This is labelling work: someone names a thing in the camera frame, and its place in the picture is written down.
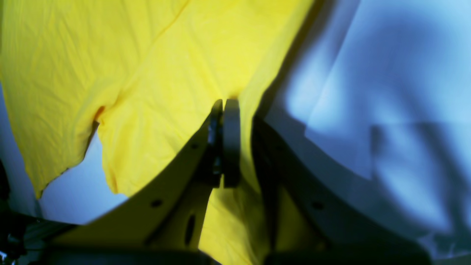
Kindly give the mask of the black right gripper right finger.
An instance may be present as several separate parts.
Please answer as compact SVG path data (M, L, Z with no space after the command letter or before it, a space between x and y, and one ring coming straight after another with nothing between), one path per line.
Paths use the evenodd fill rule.
M418 244L355 210L281 136L252 121L252 155L269 237L265 265L430 265Z

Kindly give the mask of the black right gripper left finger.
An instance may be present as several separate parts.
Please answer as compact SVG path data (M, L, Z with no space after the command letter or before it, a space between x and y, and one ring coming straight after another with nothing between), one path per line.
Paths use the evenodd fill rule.
M222 169L223 101L166 168L97 220L64 233L46 265L214 265L198 249L212 190Z

